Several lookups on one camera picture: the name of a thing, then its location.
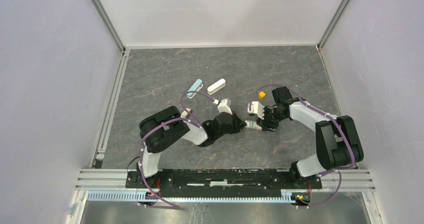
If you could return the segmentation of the staple box grey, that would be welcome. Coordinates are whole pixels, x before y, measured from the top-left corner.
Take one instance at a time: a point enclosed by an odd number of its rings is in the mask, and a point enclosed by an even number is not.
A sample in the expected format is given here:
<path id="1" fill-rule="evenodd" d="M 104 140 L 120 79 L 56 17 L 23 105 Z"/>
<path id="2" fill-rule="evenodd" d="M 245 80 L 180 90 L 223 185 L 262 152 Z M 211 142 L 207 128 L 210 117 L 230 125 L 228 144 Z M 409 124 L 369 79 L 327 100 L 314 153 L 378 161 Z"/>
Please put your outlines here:
<path id="1" fill-rule="evenodd" d="M 247 128 L 255 129 L 255 130 L 261 130 L 262 129 L 262 127 L 259 126 L 256 121 L 246 120 L 245 123 L 246 123 Z"/>

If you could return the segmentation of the light blue stapler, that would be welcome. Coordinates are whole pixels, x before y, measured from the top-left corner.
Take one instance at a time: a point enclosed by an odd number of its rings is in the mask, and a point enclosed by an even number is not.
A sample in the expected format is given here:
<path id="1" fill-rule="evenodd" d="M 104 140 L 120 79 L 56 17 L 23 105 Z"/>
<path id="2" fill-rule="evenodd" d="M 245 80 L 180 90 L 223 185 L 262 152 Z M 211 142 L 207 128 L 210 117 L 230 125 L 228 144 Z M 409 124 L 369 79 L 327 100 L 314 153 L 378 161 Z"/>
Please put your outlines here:
<path id="1" fill-rule="evenodd" d="M 188 89 L 186 96 L 189 99 L 192 99 L 197 94 L 197 92 L 199 92 L 203 88 L 203 86 L 203 81 L 201 79 L 197 79 Z"/>

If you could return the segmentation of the white stapler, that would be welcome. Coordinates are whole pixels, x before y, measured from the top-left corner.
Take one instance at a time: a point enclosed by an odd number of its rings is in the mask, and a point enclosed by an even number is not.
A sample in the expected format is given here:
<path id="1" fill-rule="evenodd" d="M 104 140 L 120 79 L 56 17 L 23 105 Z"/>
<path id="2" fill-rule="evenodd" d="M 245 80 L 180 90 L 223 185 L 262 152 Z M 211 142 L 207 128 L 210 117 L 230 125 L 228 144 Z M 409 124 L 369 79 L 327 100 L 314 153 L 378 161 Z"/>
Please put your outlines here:
<path id="1" fill-rule="evenodd" d="M 210 86 L 208 86 L 206 90 L 209 95 L 212 95 L 225 86 L 226 86 L 226 80 L 224 78 L 221 78 L 218 81 L 211 84 Z"/>

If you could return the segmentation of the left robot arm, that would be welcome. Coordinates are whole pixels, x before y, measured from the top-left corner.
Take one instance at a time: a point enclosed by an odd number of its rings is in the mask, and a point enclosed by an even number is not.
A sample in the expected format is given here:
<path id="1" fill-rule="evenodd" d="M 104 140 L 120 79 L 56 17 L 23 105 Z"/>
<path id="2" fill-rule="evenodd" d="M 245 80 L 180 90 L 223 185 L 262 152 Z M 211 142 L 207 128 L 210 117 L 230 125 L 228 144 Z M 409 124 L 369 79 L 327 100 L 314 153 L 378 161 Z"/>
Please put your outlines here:
<path id="1" fill-rule="evenodd" d="M 151 188 L 157 182 L 163 151 L 183 139 L 204 148 L 224 135 L 233 135 L 247 127 L 233 110 L 221 111 L 201 124 L 183 116 L 176 106 L 159 111 L 139 123 L 142 147 L 135 171 L 127 172 L 127 188 Z"/>

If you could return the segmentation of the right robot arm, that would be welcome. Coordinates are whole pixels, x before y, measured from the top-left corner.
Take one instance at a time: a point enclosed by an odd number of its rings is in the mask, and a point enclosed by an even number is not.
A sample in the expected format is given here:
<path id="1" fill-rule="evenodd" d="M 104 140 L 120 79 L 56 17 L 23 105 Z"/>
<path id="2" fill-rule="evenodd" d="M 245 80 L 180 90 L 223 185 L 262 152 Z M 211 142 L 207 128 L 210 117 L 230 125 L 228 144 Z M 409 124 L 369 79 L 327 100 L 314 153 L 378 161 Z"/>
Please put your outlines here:
<path id="1" fill-rule="evenodd" d="M 275 131 L 280 122 L 297 121 L 315 134 L 315 153 L 295 161 L 290 166 L 289 183 L 302 188 L 309 177 L 322 177 L 339 170 L 350 170 L 364 159 L 364 151 L 355 122 L 348 115 L 337 116 L 311 105 L 297 92 L 274 85 L 275 104 L 264 106 L 251 101 L 247 111 L 257 116 L 256 125 L 262 131 Z"/>

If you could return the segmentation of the small beige stapler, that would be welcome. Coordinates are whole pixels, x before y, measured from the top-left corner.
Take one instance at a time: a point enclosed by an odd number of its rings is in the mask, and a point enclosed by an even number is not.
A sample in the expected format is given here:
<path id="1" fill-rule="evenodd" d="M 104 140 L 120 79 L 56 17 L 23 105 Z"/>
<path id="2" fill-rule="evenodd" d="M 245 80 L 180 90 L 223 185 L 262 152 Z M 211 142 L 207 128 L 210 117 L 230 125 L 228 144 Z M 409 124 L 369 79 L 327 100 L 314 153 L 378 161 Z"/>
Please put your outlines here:
<path id="1" fill-rule="evenodd" d="M 192 115 L 193 110 L 190 108 L 187 108 L 181 113 L 181 117 L 188 119 Z"/>

